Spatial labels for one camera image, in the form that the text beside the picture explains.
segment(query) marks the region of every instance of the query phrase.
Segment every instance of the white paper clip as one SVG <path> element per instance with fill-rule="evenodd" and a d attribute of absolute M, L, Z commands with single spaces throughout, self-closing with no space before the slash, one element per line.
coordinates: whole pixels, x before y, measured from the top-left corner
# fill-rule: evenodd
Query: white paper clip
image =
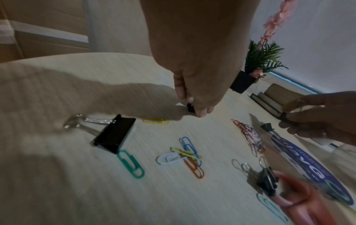
<path fill-rule="evenodd" d="M 186 158 L 187 157 L 181 158 L 181 156 L 178 153 L 173 152 L 173 153 L 158 156 L 156 158 L 156 162 L 160 165 L 165 165 L 165 164 L 179 162 Z"/>

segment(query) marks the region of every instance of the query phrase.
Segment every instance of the yellow paper clip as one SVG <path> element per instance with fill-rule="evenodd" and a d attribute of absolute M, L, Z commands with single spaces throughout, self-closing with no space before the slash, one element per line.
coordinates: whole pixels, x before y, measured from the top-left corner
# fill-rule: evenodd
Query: yellow paper clip
<path fill-rule="evenodd" d="M 168 125 L 169 121 L 166 119 L 161 119 L 161 118 L 143 118 L 143 122 L 145 123 L 155 123 L 155 124 L 162 124 L 162 125 Z"/>
<path fill-rule="evenodd" d="M 171 150 L 171 152 L 176 152 L 176 153 L 178 153 L 180 155 L 184 155 L 186 157 L 192 158 L 192 159 L 196 160 L 197 162 L 200 162 L 201 159 L 202 159 L 202 157 L 200 155 L 198 155 L 200 157 L 200 159 L 199 159 L 199 158 L 197 158 L 195 156 L 195 154 L 193 152 L 186 151 L 186 150 L 183 150 L 183 149 L 171 147 L 170 150 Z"/>

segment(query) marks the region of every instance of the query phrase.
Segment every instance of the ring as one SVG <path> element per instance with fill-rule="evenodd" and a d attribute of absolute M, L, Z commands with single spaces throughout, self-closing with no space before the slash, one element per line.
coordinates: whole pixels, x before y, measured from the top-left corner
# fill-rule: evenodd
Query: ring
<path fill-rule="evenodd" d="M 323 135 L 323 138 L 327 138 L 327 137 L 326 137 L 326 131 L 325 131 L 325 130 L 322 130 L 322 135 Z"/>

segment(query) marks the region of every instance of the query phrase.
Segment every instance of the table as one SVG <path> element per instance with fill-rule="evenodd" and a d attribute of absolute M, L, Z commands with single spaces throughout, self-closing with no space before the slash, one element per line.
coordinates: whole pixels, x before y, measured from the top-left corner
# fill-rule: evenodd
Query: table
<path fill-rule="evenodd" d="M 172 73 L 148 56 L 69 54 L 4 63 L 0 71 L 0 224 L 282 224 L 233 166 L 235 159 L 261 169 L 230 119 L 254 127 L 271 122 L 295 144 L 313 153 L 319 148 L 279 129 L 275 118 L 232 90 L 213 114 L 195 117 L 177 100 Z M 93 135 L 63 129 L 77 113 L 137 118 L 121 149 L 135 156 L 145 177 L 134 179 L 115 155 L 91 146 Z M 143 123 L 144 117 L 170 124 Z M 184 163 L 155 162 L 180 147 L 183 136 L 204 159 L 203 179 Z M 266 159 L 295 174 L 288 163 Z M 351 224 L 345 210 L 328 204 Z"/>

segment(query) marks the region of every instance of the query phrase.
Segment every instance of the white wall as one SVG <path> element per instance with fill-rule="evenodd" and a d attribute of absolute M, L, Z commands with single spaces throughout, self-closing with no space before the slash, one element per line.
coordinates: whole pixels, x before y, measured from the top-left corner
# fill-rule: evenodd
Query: white wall
<path fill-rule="evenodd" d="M 259 40 L 263 24 L 282 0 L 262 0 L 251 29 Z M 284 47 L 284 76 L 319 92 L 356 90 L 356 1 L 300 0 L 299 7 L 273 37 Z"/>

